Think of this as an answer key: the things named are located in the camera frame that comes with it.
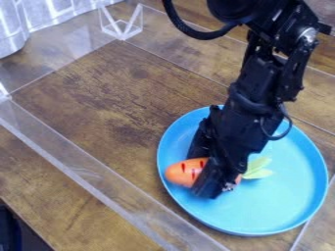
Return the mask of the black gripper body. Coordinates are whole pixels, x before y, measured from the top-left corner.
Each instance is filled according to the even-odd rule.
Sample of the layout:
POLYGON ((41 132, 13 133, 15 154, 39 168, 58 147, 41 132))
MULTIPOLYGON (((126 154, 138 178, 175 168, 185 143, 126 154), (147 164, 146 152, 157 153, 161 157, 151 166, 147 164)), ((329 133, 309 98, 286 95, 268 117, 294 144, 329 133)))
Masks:
POLYGON ((210 115, 199 124, 201 149, 210 158, 206 173, 237 176, 248 170, 248 159, 260 153, 270 140, 282 139, 289 132, 274 135, 288 111, 284 103, 253 101, 237 86, 223 108, 210 107, 210 115))

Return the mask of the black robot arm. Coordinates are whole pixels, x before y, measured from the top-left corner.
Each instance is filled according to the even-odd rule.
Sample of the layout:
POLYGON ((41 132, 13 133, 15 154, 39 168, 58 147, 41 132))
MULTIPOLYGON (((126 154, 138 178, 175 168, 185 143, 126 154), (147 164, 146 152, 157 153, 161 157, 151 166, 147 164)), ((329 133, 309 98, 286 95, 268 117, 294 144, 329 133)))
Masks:
POLYGON ((191 190, 214 199, 236 189, 249 156, 284 138, 276 130, 292 119, 285 103, 304 90, 302 76, 324 27, 304 0, 207 0, 207 5, 228 24, 221 33, 237 25, 250 27, 228 103, 210 107, 187 153, 189 158, 209 159, 191 190))

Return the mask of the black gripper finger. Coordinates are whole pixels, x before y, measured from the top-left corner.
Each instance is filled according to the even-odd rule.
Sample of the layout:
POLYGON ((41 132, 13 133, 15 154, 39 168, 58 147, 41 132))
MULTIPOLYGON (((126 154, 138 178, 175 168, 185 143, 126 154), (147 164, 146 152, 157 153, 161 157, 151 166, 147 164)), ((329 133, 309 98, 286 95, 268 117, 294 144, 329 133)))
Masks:
POLYGON ((203 158, 210 156, 211 137, 207 133, 207 120, 203 120, 193 137, 191 145, 187 152, 187 158, 203 158))
POLYGON ((241 173, 226 164, 210 161, 191 186, 191 192, 198 197, 217 199, 223 192, 236 189, 240 178, 241 173))

